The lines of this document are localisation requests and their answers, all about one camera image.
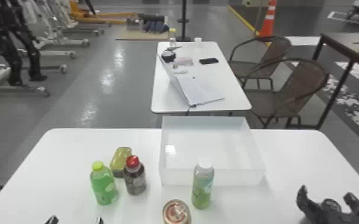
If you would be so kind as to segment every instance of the cup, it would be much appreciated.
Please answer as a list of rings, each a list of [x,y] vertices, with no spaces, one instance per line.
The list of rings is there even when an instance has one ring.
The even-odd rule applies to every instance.
[[[195,38],[194,41],[198,48],[202,47],[202,39],[201,38]]]

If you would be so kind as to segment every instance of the open laptop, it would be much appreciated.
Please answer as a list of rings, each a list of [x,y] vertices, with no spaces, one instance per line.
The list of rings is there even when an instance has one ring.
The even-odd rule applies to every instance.
[[[157,54],[157,56],[163,64],[170,78],[170,82],[174,85],[175,89],[185,97],[190,107],[224,99],[216,89],[198,79],[197,76],[188,73],[176,74],[174,69],[170,68],[159,54]]]

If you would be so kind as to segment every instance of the wicker chair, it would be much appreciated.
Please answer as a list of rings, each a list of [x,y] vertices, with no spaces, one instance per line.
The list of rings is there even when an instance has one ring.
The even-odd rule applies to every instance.
[[[263,55],[260,62],[255,63],[250,61],[233,60],[237,48],[254,41],[271,42],[270,46],[268,47],[266,53]],[[233,70],[235,76],[237,76],[237,78],[241,81],[242,88],[245,87],[245,84],[248,79],[256,79],[258,89],[260,89],[260,80],[265,79],[270,81],[270,89],[273,90],[273,80],[270,78],[270,76],[274,73],[274,70],[277,68],[278,64],[272,64],[271,66],[265,67],[264,69],[260,69],[252,74],[250,74],[249,72],[251,70],[258,68],[262,63],[283,58],[287,54],[290,47],[291,47],[291,42],[288,39],[279,36],[254,38],[249,41],[242,42],[237,46],[235,46],[235,48],[231,53],[230,60],[228,61],[228,63],[231,69]]]
[[[269,61],[252,70],[251,73],[285,61],[297,61],[299,64],[279,91],[245,91],[252,104],[251,111],[262,122],[264,129],[268,127],[272,119],[279,118],[287,118],[285,128],[295,127],[291,124],[294,117],[298,120],[296,127],[301,128],[301,117],[298,113],[309,99],[327,83],[329,78],[329,74],[316,61],[301,58]]]

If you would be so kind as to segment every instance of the smartphone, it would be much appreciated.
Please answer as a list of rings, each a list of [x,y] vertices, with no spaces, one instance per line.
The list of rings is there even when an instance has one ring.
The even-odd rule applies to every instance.
[[[200,59],[199,62],[201,64],[213,64],[213,63],[218,63],[217,58],[204,58],[204,59]]]

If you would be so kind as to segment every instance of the traffic cone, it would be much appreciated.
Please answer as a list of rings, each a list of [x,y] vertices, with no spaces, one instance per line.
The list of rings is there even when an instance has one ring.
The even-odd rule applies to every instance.
[[[268,3],[267,14],[260,29],[259,36],[271,36],[273,34],[274,15],[276,14],[277,0]]]

